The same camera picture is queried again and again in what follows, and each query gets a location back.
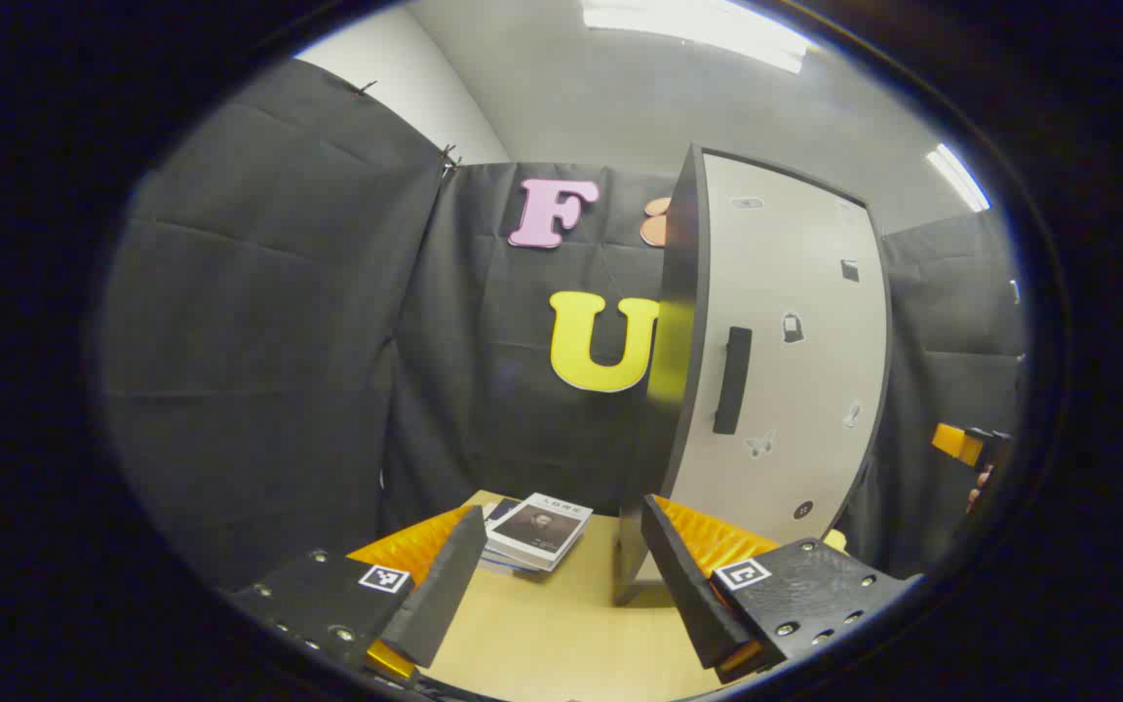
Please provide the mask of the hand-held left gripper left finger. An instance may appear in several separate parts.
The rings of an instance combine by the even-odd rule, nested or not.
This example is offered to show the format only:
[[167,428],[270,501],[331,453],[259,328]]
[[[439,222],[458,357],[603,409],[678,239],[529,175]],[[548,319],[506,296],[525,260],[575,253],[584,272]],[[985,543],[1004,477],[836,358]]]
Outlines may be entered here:
[[460,505],[351,554],[312,548],[230,601],[334,671],[411,681],[433,665],[485,544],[481,508]]

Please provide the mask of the wide ceiling light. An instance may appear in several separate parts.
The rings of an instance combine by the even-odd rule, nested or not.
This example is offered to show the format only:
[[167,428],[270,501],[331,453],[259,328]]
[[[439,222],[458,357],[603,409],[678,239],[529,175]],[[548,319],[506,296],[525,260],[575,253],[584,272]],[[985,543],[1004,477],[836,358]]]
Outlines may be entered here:
[[734,0],[579,0],[588,28],[640,31],[713,46],[798,74],[810,49],[805,36]]

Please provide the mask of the white book with dark photo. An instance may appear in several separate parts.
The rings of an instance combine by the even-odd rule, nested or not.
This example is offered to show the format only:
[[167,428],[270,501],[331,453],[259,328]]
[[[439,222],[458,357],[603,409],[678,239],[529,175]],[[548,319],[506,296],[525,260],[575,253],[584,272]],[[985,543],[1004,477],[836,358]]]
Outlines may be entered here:
[[490,532],[486,531],[485,547],[503,545],[544,557],[562,551],[567,554],[587,528],[592,516],[593,508],[533,493],[521,499],[521,505],[512,514],[505,516]]

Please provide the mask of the black backdrop cloth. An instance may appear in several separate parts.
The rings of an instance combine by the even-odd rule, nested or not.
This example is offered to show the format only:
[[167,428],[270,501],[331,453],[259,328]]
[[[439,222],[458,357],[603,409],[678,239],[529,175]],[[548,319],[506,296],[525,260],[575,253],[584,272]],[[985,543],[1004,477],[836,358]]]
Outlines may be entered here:
[[[451,166],[407,117],[290,58],[143,175],[99,311],[99,392],[129,484],[219,589],[356,548],[480,489],[618,525],[620,590],[656,578],[658,493],[780,541],[828,527],[895,576],[949,550],[937,423],[1011,431],[1032,359],[1001,209],[892,230],[876,186],[926,128],[720,60],[617,80],[509,71],[539,154]],[[734,436],[713,423],[754,330]]]

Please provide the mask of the narrow ceiling light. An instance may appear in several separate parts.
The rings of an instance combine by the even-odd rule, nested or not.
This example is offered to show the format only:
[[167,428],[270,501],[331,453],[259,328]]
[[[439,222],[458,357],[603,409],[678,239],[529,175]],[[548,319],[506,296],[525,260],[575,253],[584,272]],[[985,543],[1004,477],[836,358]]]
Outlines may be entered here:
[[955,195],[959,197],[964,206],[967,206],[973,213],[988,212],[990,200],[985,194],[984,189],[968,172],[962,161],[944,143],[937,143],[932,151],[926,152],[924,159],[926,159],[926,164],[935,168],[935,173],[940,177],[944,177],[944,182],[952,186]]

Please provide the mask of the black door handle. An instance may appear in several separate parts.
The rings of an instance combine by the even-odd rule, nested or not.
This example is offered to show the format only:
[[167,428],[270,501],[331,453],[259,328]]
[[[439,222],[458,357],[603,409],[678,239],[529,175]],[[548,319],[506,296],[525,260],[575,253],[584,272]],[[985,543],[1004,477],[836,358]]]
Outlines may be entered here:
[[713,432],[734,436],[743,412],[746,379],[752,362],[754,330],[731,326],[725,343],[720,396],[718,396]]

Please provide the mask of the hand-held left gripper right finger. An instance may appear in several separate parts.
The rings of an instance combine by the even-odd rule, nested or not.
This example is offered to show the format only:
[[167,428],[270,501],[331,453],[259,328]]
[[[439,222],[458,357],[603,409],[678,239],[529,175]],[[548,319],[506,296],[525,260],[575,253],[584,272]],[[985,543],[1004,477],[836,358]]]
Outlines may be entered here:
[[643,496],[640,529],[701,666],[721,683],[827,649],[913,586],[825,539],[779,545],[656,494]]

